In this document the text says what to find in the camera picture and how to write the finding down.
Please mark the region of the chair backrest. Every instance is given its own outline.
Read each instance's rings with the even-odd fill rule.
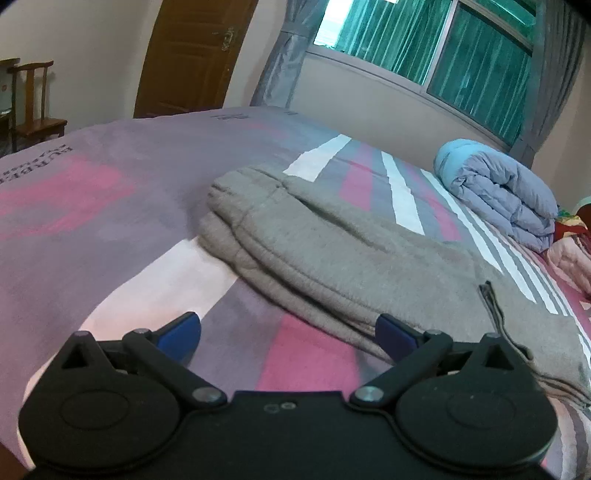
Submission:
[[[47,69],[53,65],[52,61],[41,63],[27,63],[10,67],[8,73],[12,73],[12,126],[17,118],[17,76],[19,72],[27,72],[25,82],[25,125],[32,125],[35,112],[35,70],[43,69],[43,86],[41,90],[41,120],[45,119],[45,92],[47,88]]]

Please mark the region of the wooden door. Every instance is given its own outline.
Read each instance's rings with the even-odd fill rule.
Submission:
[[[134,117],[221,107],[257,1],[163,0]]]

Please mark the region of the metal screw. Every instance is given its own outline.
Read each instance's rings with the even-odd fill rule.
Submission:
[[[355,398],[361,401],[374,402],[380,401],[384,396],[384,391],[378,387],[361,387],[355,390]]]
[[[203,403],[214,403],[222,398],[222,392],[216,387],[200,387],[193,390],[193,398]]]

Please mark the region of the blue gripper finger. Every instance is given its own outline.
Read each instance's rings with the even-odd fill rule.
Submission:
[[[424,340],[415,329],[383,313],[375,324],[375,342],[396,363],[413,353]]]
[[[156,347],[165,355],[187,366],[201,339],[201,321],[195,312],[187,312],[153,333]]]

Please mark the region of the blue comforter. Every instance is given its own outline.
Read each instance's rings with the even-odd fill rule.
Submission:
[[[552,243],[558,206],[530,169],[473,140],[441,147],[434,162],[443,186],[502,233],[536,252]]]

